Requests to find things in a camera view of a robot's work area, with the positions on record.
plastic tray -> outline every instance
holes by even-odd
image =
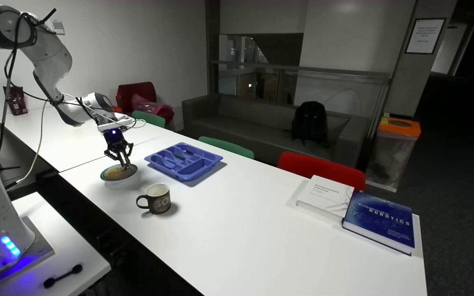
[[[195,180],[211,170],[222,156],[178,143],[144,158],[150,165],[178,180]]]

black backpack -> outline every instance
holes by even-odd
[[[301,139],[305,145],[304,141],[310,140],[328,147],[327,131],[327,112],[322,103],[305,102],[295,110],[291,130],[292,141]]]

gray sofa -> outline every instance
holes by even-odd
[[[327,111],[330,146],[299,139],[290,129],[297,106],[258,99],[211,94],[182,102],[184,134],[198,139],[214,137],[252,150],[256,159],[277,165],[284,151],[328,159],[349,167],[358,160],[369,121],[367,118]]]

green chair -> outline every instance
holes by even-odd
[[[142,112],[142,111],[133,111],[133,114],[131,114],[133,118],[135,119],[143,119],[145,122],[160,126],[160,127],[165,127],[166,126],[166,120],[160,116],[156,116],[154,114]]]
[[[204,137],[204,136],[200,137],[199,141],[205,142],[205,143],[207,143],[209,145],[213,145],[215,147],[219,147],[219,148],[224,149],[224,150],[228,150],[230,152],[233,152],[233,153],[236,153],[236,154],[239,154],[239,155],[242,155],[243,157],[248,157],[249,159],[254,159],[255,158],[255,155],[254,155],[252,150],[248,150],[244,147],[241,147],[239,145],[236,145],[236,144],[233,144],[233,143],[230,143],[230,142],[226,142],[226,141],[222,141],[222,140],[214,139],[214,138],[210,138],[210,137]]]

desk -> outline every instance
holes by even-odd
[[[76,296],[111,270],[109,263],[65,221],[39,193],[12,202],[20,217],[28,216],[55,254],[25,272],[0,283],[0,296]],[[43,288],[43,282],[82,264],[83,271]]]
[[[41,109],[21,116],[7,114],[5,128],[25,143],[34,152],[40,142]],[[146,124],[139,129],[130,129],[124,133],[126,141],[133,144],[143,143],[172,131]],[[89,120],[79,127],[66,124],[54,107],[45,108],[43,118],[43,142],[39,155],[59,172],[66,171],[100,157],[105,157],[107,143],[98,131],[96,123]]]
[[[149,154],[186,142],[222,163],[184,184],[147,166]],[[179,134],[139,144],[140,181],[111,190],[99,159],[60,173],[147,249],[206,296],[427,295],[418,216],[409,257],[317,219],[293,205],[308,179]],[[172,208],[152,215],[135,205],[146,186],[170,186]]]

